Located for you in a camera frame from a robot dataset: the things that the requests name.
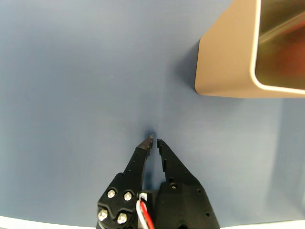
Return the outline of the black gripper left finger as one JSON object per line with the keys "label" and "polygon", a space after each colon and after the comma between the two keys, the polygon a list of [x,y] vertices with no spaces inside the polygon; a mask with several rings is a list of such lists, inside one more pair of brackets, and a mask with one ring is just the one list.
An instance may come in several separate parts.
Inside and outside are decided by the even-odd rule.
{"label": "black gripper left finger", "polygon": [[98,229],[137,229],[136,202],[142,192],[143,174],[153,145],[148,136],[135,149],[125,170],[118,173],[97,203]]}

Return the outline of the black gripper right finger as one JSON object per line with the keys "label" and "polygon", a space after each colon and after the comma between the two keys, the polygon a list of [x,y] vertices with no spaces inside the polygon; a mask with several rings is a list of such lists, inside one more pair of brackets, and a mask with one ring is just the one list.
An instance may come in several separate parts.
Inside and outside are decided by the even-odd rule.
{"label": "black gripper right finger", "polygon": [[161,139],[157,147],[166,181],[155,201],[157,229],[218,229],[220,227],[205,189]]}

